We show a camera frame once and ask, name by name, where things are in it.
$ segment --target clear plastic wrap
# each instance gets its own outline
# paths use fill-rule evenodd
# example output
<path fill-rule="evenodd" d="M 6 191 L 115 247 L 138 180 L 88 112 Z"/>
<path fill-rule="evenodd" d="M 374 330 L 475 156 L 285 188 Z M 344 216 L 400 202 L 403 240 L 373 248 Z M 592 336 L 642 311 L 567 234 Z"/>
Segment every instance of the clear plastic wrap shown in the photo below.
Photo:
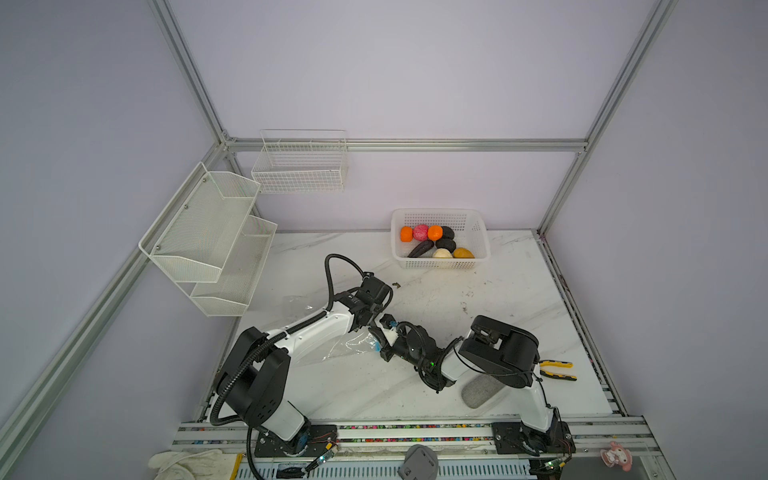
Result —
<path fill-rule="evenodd" d="M 309 305 L 310 300 L 305 296 L 283 297 L 283 325 L 289 325 L 319 310 L 320 306 Z M 298 359 L 294 365 L 312 365 L 337 356 L 360 355 L 361 353 L 378 352 L 381 346 L 368 329 L 350 332 L 331 339 L 318 346 L 311 352 Z"/>

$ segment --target white wall panel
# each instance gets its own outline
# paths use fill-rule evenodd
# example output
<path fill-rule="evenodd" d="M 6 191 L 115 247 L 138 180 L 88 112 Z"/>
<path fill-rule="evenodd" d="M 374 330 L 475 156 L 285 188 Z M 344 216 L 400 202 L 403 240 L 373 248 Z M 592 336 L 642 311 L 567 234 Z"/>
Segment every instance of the white wall panel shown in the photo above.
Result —
<path fill-rule="evenodd" d="M 231 318 L 207 318 L 148 266 L 9 480 L 150 480 L 217 367 Z"/>
<path fill-rule="evenodd" d="M 256 153 L 237 155 L 244 171 Z M 388 230 L 396 208 L 472 208 L 492 229 L 537 227 L 574 154 L 399 152 L 349 154 L 344 193 L 263 194 L 280 230 Z"/>
<path fill-rule="evenodd" d="M 584 137 L 653 0 L 174 0 L 230 134 Z"/>
<path fill-rule="evenodd" d="M 212 136 L 146 2 L 6 2 L 0 45 L 2 424 Z"/>
<path fill-rule="evenodd" d="M 681 1 L 548 235 L 678 480 L 764 475 L 766 24 Z"/>

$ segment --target white marble surface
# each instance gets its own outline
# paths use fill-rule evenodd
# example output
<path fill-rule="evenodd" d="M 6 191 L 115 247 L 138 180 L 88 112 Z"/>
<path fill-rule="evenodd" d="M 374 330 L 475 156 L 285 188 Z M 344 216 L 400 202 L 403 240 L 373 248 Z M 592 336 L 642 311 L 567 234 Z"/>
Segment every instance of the white marble surface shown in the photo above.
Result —
<path fill-rule="evenodd" d="M 577 382 L 544 379 L 548 400 L 563 415 L 605 415 L 611 407 L 594 374 L 565 305 L 529 230 L 491 231 L 491 259 L 474 270 L 410 270 L 394 261 L 389 233 L 278 233 L 270 249 L 250 310 L 238 334 L 251 326 L 273 328 L 295 314 L 295 305 L 324 306 L 323 260 L 341 253 L 389 284 L 398 283 L 387 309 L 397 320 L 423 325 L 445 346 L 465 335 L 477 315 L 531 331 L 542 358 L 574 363 Z M 332 260 L 336 291 L 359 285 L 359 275 Z M 286 307 L 287 297 L 302 296 Z M 320 347 L 313 358 L 327 352 Z M 461 400 L 465 374 L 435 394 L 410 364 L 378 353 L 346 354 L 322 362 L 292 364 L 286 398 L 311 419 L 470 419 L 515 414 L 511 389 L 503 389 L 479 409 Z"/>

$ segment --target pink ball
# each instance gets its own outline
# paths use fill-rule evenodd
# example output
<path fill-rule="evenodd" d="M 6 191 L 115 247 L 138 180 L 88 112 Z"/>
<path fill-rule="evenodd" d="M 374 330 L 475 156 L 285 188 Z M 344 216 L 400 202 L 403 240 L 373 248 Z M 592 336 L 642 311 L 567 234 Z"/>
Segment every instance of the pink ball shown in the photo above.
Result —
<path fill-rule="evenodd" d="M 419 242 L 423 242 L 427 239 L 427 231 L 429 230 L 429 227 L 426 225 L 417 225 L 413 228 L 413 238 L 418 240 Z"/>

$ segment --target orange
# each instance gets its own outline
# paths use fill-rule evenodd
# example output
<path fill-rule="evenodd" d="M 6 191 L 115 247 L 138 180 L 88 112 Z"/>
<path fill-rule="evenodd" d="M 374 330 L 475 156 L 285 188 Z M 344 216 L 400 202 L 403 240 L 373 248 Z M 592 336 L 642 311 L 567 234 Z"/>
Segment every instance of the orange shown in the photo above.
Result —
<path fill-rule="evenodd" d="M 429 230 L 427 230 L 427 238 L 433 242 L 440 240 L 442 238 L 442 227 L 439 225 L 432 225 Z"/>
<path fill-rule="evenodd" d="M 413 229 L 411 227 L 403 227 L 400 229 L 400 241 L 409 242 L 413 240 Z"/>

